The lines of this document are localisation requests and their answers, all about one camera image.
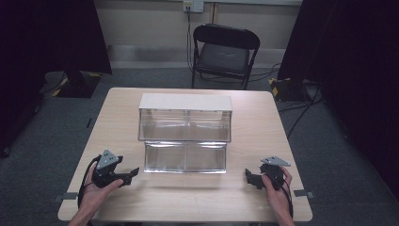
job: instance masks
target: human hand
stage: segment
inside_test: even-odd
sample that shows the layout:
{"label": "human hand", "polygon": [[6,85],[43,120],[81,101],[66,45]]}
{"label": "human hand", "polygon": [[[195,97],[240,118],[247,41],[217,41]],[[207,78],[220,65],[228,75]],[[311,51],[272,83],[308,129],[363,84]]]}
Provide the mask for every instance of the human hand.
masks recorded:
{"label": "human hand", "polygon": [[[285,176],[285,183],[282,186],[287,192],[289,192],[289,186],[293,180],[290,172],[285,167],[280,167]],[[279,225],[294,225],[294,221],[290,215],[290,205],[287,197],[282,189],[275,190],[272,182],[266,175],[262,175],[262,180],[266,186],[267,198],[270,206],[273,209],[273,214],[279,222]]]}
{"label": "human hand", "polygon": [[85,182],[83,199],[82,202],[80,203],[78,212],[76,213],[76,215],[73,217],[73,219],[69,224],[70,226],[87,225],[90,219],[94,217],[97,210],[103,204],[106,197],[113,190],[117,189],[119,186],[123,184],[123,180],[118,179],[103,188],[97,187],[91,181],[91,178],[93,176],[93,171],[96,166],[97,163],[93,164],[93,166],[88,171],[88,177],[86,178]]}

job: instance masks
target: chair backrest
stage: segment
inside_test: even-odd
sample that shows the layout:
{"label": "chair backrest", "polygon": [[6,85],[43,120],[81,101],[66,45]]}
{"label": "chair backrest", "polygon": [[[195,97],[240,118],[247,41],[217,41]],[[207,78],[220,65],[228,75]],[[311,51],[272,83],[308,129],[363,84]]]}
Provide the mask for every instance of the chair backrest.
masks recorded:
{"label": "chair backrest", "polygon": [[236,27],[219,24],[202,24],[193,33],[197,41],[257,51],[261,44],[253,32]]}

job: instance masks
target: person's right hand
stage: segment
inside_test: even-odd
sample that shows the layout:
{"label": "person's right hand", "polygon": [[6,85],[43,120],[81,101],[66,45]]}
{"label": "person's right hand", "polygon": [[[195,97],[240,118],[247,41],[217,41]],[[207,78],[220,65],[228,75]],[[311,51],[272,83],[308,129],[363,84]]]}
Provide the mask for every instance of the person's right hand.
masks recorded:
{"label": "person's right hand", "polygon": [[[290,172],[285,168],[281,167],[282,172],[285,176],[285,182],[283,188],[289,192],[289,185],[293,180]],[[290,215],[290,207],[282,189],[275,190],[273,188],[272,182],[266,175],[262,175],[262,180],[264,185],[266,186],[267,198],[269,200],[270,206],[273,209],[273,214],[279,222],[279,225],[294,225],[294,221]]]}

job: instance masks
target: wooden table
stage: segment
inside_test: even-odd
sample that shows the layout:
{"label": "wooden table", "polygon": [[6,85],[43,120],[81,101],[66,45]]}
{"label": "wooden table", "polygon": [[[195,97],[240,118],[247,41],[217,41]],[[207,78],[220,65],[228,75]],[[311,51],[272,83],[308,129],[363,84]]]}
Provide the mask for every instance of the wooden table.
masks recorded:
{"label": "wooden table", "polygon": [[[144,143],[137,140],[138,106],[142,93],[197,93],[230,95],[231,143],[226,173],[144,172]],[[92,158],[109,149],[123,155],[116,173],[140,167],[130,186],[114,191],[94,219],[139,222],[266,222],[275,221],[265,189],[247,184],[245,168],[259,173],[261,158],[276,155],[291,163],[294,221],[309,221],[311,208],[284,133],[273,97],[265,91],[210,89],[114,88],[104,101],[68,192],[77,192]],[[76,200],[63,201],[61,220],[71,220]]]}

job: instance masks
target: chair seat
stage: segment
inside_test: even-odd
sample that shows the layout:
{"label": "chair seat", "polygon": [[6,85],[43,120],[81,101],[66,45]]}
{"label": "chair seat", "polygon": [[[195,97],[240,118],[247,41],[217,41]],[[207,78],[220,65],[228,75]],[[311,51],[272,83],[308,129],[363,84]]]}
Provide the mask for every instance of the chair seat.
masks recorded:
{"label": "chair seat", "polygon": [[199,55],[198,69],[247,74],[249,50],[205,43]]}

